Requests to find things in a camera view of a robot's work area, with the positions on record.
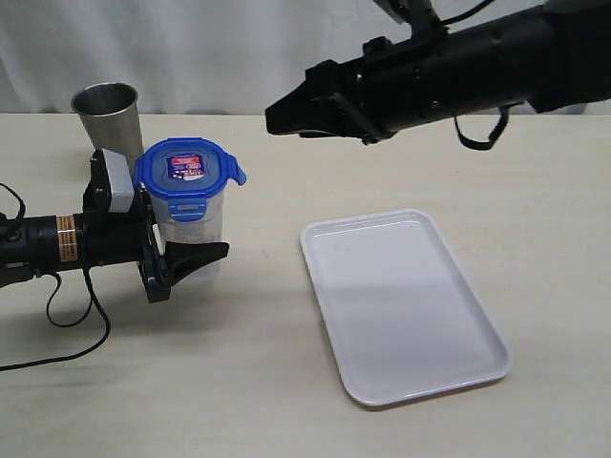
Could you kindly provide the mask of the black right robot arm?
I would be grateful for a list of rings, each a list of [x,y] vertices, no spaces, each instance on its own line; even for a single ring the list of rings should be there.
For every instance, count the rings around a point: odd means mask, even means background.
[[[353,137],[365,144],[408,128],[496,109],[488,137],[460,137],[475,151],[494,147],[511,109],[538,113],[610,96],[610,5],[547,1],[462,31],[428,1],[384,1],[382,10],[411,27],[394,43],[365,43],[358,58],[325,60],[264,112],[272,135]]]

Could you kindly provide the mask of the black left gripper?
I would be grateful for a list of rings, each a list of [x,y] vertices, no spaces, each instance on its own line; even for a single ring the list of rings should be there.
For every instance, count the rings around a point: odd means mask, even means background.
[[[148,196],[135,189],[127,214],[107,212],[101,152],[90,159],[90,180],[82,199],[82,212],[75,216],[78,263],[82,268],[134,262],[150,303],[169,299],[171,286],[227,257],[230,245],[224,241],[207,243],[167,242],[163,262],[152,231],[153,212]]]

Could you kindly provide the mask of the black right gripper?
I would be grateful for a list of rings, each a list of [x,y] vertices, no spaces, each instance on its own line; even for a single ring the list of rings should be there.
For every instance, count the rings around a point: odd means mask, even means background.
[[[446,36],[365,43],[362,55],[323,61],[305,83],[264,111],[272,135],[354,137],[375,144],[403,130],[453,117],[457,45]]]

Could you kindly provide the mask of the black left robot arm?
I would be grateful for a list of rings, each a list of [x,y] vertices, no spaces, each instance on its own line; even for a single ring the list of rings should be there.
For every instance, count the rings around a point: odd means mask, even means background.
[[[226,258],[229,245],[168,242],[158,248],[150,196],[132,182],[127,159],[96,150],[82,210],[67,216],[1,218],[1,283],[8,286],[46,274],[134,262],[149,302],[204,266]]]

